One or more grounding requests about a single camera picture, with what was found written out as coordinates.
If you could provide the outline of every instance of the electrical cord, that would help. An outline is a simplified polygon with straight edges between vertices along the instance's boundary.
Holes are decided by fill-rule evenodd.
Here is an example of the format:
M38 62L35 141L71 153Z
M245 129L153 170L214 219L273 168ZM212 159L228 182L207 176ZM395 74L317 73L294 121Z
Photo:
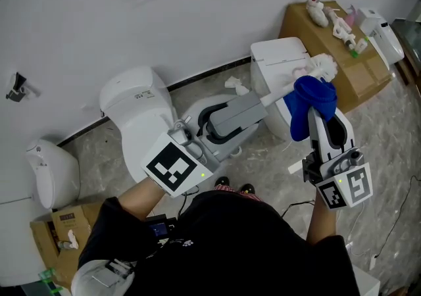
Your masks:
M184 208L184 206L186 205L187 197L188 197L189 195L198 194L198 192L200 191L199 186L197 186L197 185L196 185L196 188L197 188L197 191L196 191L196 192L192 192L192 193L187 193L187 192L184 192L184 193L182 194L182 195L184 196L184 202L183 202L182 207L181 207L181 208L180 208L180 210L178 211L178 216L177 216L177 219L180 219L180 215L182 214L183 208Z
M303 204L310 204L310 205L313 205L314 206L314 199L313 200L308 200L308 201L302 201L301 203L290 204L290 206L288 206L288 208L285 210L285 212L282 213L281 218L284 218L285 214L287 214L287 211L289 210L290 207L297 206L297 205L303 205Z
M292 144L292 141L289 142L289 144L287 145L287 147L284 150L282 150L281 153L284 152L291 144Z
M388 239L389 239L390 234L392 233L393 229L394 229L394 228L395 228L395 226L396 226L396 223L398 222L399 218L401 217L401 214L402 214L402 208L403 208L403 205L405 204L405 202L406 202L406 201L407 201L407 199L408 199L408 195L409 195L410 189L411 189L411 187L412 187L412 179L413 179L413 178L415 178L415 179L417 180L417 182L421 182L421 180L419 180L416 176L412 176L412 177L410 177L410 180L409 180L409 189L408 189L407 195L405 196L405 199L403 200L403 203L402 203L402 205L401 205L401 208L399 209L399 215L397 216L397 219L396 219L395 223L393 224L392 229L391 229L391 230L390 230L390 232L388 233L388 235L387 235L387 237L386 237L386 240L384 241L384 243L383 243L383 245L382 245L382 248L380 248L379 253L378 253L377 255L374 255L374 258L375 258L375 259L376 259L376 258L378 258L378 257L380 256L380 254L382 253L383 248L384 248L384 246L386 245L386 243L387 243L387 241L388 241Z
M348 233L348 236L347 236L347 242L349 243L349 247L350 247L350 252L351 252L351 255L353 255L353 256L355 256L355 257L360 257L360 256L363 256L365 253L367 253L367 252L371 251L371 249L367 249L366 251L363 251L361 254L354 254L354 253L353 253L353 245L349 242L349 238L351 237L351 234L352 234L352 232L353 232L353 230L354 230L354 228L355 228L355 225L357 224L357 222L358 222L358 220L359 220L359 218L360 218L360 216L361 216L362 212L364 212L364 208L365 208L365 202L363 201L363 202L362 202L362 209L361 209L360 213L358 214L357 218L355 219L355 221L354 221L354 225L353 225L353 227L351 228L351 231Z

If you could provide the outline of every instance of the human arm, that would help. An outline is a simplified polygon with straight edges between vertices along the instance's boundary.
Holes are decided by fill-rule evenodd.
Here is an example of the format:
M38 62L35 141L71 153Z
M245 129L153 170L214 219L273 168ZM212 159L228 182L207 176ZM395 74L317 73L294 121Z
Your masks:
M319 192L316 192L313 214L311 216L307 242L315 245L320 240L336 234L336 212L326 206Z
M118 199L108 198L80 254L78 267L92 260L132 262L153 253L157 240L153 230L142 221L163 195L164 191L147 178Z
M149 177L124 192L118 202L121 207L144 221L157 203L162 199L165 192Z
M336 235L336 212L326 206L318 191L307 242L312 245L314 282L323 295L360 295L345 242Z

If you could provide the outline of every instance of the small bottle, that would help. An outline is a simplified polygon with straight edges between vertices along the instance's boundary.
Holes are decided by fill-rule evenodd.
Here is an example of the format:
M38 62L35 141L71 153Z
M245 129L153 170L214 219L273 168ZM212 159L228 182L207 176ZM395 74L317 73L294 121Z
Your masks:
M368 37L364 37L362 39L359 39L357 45L355 46L355 51L358 54L361 54L368 46Z

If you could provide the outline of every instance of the white urinal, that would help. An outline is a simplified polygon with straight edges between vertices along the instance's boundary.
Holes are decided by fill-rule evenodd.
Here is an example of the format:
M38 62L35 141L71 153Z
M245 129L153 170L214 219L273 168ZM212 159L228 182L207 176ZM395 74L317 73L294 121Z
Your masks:
M41 204L47 209L61 209L78 198L79 163L65 150L38 139L26 150L26 158L37 179Z

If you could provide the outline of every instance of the black shirt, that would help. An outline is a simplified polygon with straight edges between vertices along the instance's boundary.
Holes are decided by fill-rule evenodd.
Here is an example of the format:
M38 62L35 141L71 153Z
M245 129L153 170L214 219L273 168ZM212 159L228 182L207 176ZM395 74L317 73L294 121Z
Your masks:
M227 191L196 196L160 249L149 226L117 198L107 199L79 268L99 259L137 261L126 295L177 289L359 295L341 236L311 246L268 204Z

